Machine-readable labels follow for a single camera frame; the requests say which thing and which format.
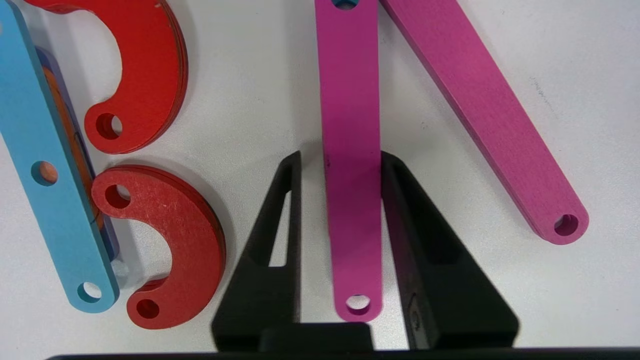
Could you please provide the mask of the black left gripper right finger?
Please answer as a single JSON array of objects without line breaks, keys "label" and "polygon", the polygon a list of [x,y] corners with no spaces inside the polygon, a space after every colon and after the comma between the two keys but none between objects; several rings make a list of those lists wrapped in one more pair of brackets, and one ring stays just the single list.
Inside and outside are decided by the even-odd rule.
[{"label": "black left gripper right finger", "polygon": [[409,167],[388,152],[381,194],[409,348],[512,347],[515,313]]}]

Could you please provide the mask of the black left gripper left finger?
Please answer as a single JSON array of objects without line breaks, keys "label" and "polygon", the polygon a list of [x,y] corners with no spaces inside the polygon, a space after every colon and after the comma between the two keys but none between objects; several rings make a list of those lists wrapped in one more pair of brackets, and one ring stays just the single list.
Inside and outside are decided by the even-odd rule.
[{"label": "black left gripper left finger", "polygon": [[[286,261],[269,265],[290,194]],[[256,352],[264,330],[300,321],[302,155],[284,157],[254,221],[211,324],[220,352]]]}]

